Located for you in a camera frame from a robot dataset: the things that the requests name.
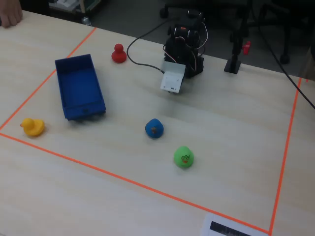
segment human hand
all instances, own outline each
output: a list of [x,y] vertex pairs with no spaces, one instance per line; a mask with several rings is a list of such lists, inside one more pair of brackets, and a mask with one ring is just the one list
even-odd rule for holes
[[3,27],[15,26],[22,19],[19,0],[0,0],[0,18]]

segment black cable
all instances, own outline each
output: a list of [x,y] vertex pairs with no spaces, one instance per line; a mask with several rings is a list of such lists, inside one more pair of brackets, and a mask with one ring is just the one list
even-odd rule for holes
[[135,41],[137,41],[138,39],[140,38],[143,38],[144,36],[147,36],[149,33],[152,33],[153,31],[155,31],[157,28],[161,27],[162,25],[166,24],[167,22],[170,22],[170,21],[174,21],[174,20],[178,20],[178,17],[177,18],[172,18],[172,19],[168,19],[166,21],[164,21],[163,23],[159,24],[158,26],[156,26],[155,28],[153,28],[152,30],[150,30],[149,32],[145,33],[144,35],[140,36],[140,37],[137,37],[134,41],[132,41],[128,48],[127,48],[127,56],[129,58],[130,61],[132,61],[133,63],[135,63],[136,65],[143,65],[143,66],[148,66],[148,67],[151,67],[151,68],[154,68],[154,69],[157,69],[159,71],[161,71],[163,74],[164,74],[164,71],[162,71],[160,68],[154,66],[154,65],[149,65],[149,64],[143,64],[143,63],[137,63],[135,62],[133,59],[130,58],[129,56],[129,48],[132,44],[134,44]]
[[284,67],[282,66],[281,62],[278,60],[276,54],[274,53],[274,51],[272,50],[270,44],[268,43],[265,35],[262,33],[261,29],[260,29],[260,24],[259,24],[259,19],[257,20],[257,18],[255,17],[254,14],[254,9],[252,6],[252,17],[254,19],[254,21],[257,23],[258,25],[258,31],[262,37],[262,39],[264,40],[267,48],[269,49],[269,51],[271,52],[272,56],[274,57],[274,59],[276,60],[277,64],[279,65],[280,69],[283,71],[283,73],[288,77],[288,79],[291,81],[291,83],[293,83],[293,85],[296,87],[296,89],[300,92],[300,94],[305,98],[305,100],[315,109],[314,104],[307,98],[307,96],[305,96],[305,94],[300,90],[300,88],[296,85],[296,83],[291,79],[291,77],[288,75],[288,73],[285,71]]
[[202,51],[202,53],[201,53],[198,57],[201,57],[202,55],[204,55],[205,52],[206,52],[206,44],[203,45],[203,51]]

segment yellow rubber duck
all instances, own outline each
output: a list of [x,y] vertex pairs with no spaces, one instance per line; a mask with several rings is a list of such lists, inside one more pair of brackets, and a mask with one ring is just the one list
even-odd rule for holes
[[38,136],[44,131],[45,123],[41,119],[26,118],[22,121],[21,127],[27,135]]

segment finger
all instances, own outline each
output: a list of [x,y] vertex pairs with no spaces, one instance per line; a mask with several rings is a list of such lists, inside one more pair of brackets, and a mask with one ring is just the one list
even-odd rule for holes
[[20,14],[19,14],[18,8],[15,9],[14,16],[15,16],[16,21],[19,23],[22,18],[21,18]]
[[20,19],[22,19],[23,18],[23,12],[22,12],[22,8],[21,8],[20,2],[18,4],[18,13],[19,13]]
[[10,24],[11,24],[12,26],[16,26],[16,25],[17,25],[17,21],[16,21],[16,19],[15,19],[14,14],[10,14],[10,15],[9,15],[9,21],[10,21]]
[[7,15],[1,15],[0,18],[1,18],[1,25],[3,27],[7,28],[10,26],[9,18]]

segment red rubber duck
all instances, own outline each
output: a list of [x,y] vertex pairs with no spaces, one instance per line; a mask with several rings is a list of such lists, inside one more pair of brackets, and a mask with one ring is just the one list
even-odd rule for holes
[[112,54],[112,59],[116,63],[123,63],[127,59],[124,47],[120,43],[115,45],[115,51]]

